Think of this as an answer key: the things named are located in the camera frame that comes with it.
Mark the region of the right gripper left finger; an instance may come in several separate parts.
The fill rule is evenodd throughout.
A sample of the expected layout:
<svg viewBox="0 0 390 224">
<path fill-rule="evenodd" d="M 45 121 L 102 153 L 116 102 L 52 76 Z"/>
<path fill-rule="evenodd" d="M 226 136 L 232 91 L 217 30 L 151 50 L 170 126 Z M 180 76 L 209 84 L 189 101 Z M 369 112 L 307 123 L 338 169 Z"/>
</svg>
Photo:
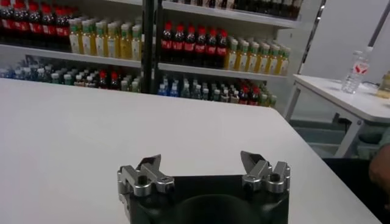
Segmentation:
<svg viewBox="0 0 390 224">
<path fill-rule="evenodd" d="M 118 195 L 147 197 L 153 189 L 162 194 L 173 190 L 174 177 L 163 174 L 160 163 L 161 154 L 143 158 L 136 167 L 121 166 L 117 171 Z"/>
</svg>

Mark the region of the person bare hand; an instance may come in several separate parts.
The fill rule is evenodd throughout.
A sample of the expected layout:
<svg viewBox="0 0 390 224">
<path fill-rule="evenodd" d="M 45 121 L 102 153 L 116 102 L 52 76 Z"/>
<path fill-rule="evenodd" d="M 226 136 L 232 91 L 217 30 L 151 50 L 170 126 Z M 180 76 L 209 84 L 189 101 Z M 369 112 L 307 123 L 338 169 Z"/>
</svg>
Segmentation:
<svg viewBox="0 0 390 224">
<path fill-rule="evenodd" d="M 383 145 L 370 162 L 369 178 L 389 197 L 389 144 Z"/>
</svg>

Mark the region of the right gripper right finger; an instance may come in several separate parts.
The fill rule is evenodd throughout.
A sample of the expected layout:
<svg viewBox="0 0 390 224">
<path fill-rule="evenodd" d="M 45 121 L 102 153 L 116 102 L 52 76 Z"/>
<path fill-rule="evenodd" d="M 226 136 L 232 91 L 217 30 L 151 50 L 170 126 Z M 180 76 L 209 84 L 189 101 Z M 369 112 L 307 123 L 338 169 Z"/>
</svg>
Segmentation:
<svg viewBox="0 0 390 224">
<path fill-rule="evenodd" d="M 291 169 L 286 162 L 278 161 L 273 167 L 260 154 L 240 152 L 246 174 L 242 177 L 243 186 L 252 191 L 268 191 L 283 194 L 290 189 Z"/>
</svg>

